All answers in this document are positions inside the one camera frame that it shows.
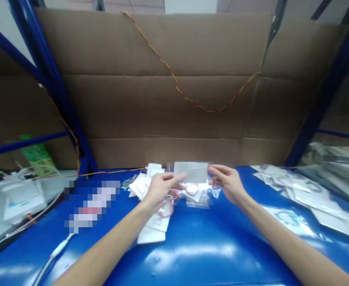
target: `forearm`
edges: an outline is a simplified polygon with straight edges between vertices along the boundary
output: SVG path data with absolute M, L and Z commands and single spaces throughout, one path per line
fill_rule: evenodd
M 292 233 L 252 198 L 238 201 L 238 207 L 303 285 L 349 285 L 349 275 L 345 271 Z
M 103 285 L 141 229 L 153 215 L 147 202 L 140 202 L 101 240 L 64 273 L 54 286 Z

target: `red and yellow twisted wire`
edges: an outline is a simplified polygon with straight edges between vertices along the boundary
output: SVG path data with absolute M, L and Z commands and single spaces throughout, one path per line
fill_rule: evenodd
M 162 59 L 162 57 L 159 55 L 159 53 L 156 51 L 156 49 L 152 46 L 152 44 L 148 41 L 147 37 L 144 35 L 143 31 L 141 30 L 141 28 L 139 27 L 139 25 L 136 23 L 135 19 L 131 16 L 131 14 L 129 14 L 128 12 L 123 11 L 122 12 L 124 15 L 126 15 L 136 26 L 136 28 L 138 29 L 138 31 L 140 32 L 141 36 L 143 37 L 144 41 L 148 44 L 148 46 L 151 48 L 151 50 L 156 54 L 156 56 L 159 58 L 159 60 L 166 66 L 166 68 L 170 71 L 170 74 L 172 75 L 172 77 L 174 78 L 175 81 L 175 87 L 177 89 L 177 91 L 180 93 L 180 95 L 182 95 L 184 97 L 185 100 L 193 103 L 194 105 L 196 105 L 197 107 L 205 110 L 208 113 L 217 113 L 217 112 L 221 112 L 222 110 L 224 110 L 225 108 L 231 106 L 235 99 L 238 97 L 238 95 L 240 95 L 243 91 L 243 89 L 250 83 L 250 81 L 257 76 L 258 74 L 260 74 L 260 72 L 257 72 L 255 74 L 253 74 L 246 82 L 245 84 L 241 87 L 241 89 L 239 90 L 239 92 L 230 100 L 230 102 L 228 104 L 226 104 L 225 106 L 219 108 L 219 109 L 214 109 L 214 110 L 207 110 L 203 105 L 201 105 L 200 103 L 191 100 L 189 97 L 187 97 L 180 89 L 179 89 L 179 85 L 178 85 L 178 80 L 175 77 L 172 69 L 170 68 L 170 66 Z

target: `blue workbench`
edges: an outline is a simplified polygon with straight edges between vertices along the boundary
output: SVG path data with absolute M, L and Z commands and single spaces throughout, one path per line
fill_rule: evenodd
M 284 198 L 251 174 L 238 168 L 247 192 L 259 203 L 285 207 L 303 215 L 324 239 L 305 238 L 318 251 L 349 273 L 349 237 L 319 225 L 312 213 Z M 97 181 L 120 180 L 133 172 L 95 175 L 36 225 L 0 253 L 0 285 L 31 285 L 51 252 L 68 235 L 64 221 L 81 207 Z M 349 204 L 332 195 L 343 209 Z M 87 232 L 75 235 L 51 265 L 41 285 L 52 284 L 87 249 L 105 235 L 136 204 L 121 190 L 102 220 Z M 132 247 L 114 269 L 106 285 L 299 285 L 279 256 L 245 215 L 221 194 L 207 209 L 186 207 L 180 201 L 171 217 L 166 241 Z

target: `hand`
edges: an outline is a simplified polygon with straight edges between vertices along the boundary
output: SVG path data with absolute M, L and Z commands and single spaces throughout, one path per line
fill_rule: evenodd
M 251 198 L 244 189 L 237 170 L 223 165 L 210 165 L 208 170 L 214 175 L 210 183 L 214 188 L 220 185 L 233 204 L 239 205 L 242 200 Z
M 148 202 L 153 209 L 157 208 L 164 201 L 171 188 L 182 189 L 179 185 L 186 174 L 174 176 L 174 173 L 156 174 L 153 176 L 147 194 L 143 201 Z

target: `green package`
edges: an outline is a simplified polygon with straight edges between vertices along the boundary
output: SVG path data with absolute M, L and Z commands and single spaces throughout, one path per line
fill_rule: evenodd
M 33 138 L 33 136 L 30 134 L 20 135 L 19 137 L 22 140 Z M 44 165 L 56 169 L 55 164 L 52 161 L 50 154 L 47 152 L 43 143 L 21 148 L 21 152 L 28 160 L 30 166 Z M 51 168 L 37 167 L 34 170 L 39 177 L 49 176 L 55 173 L 55 171 Z

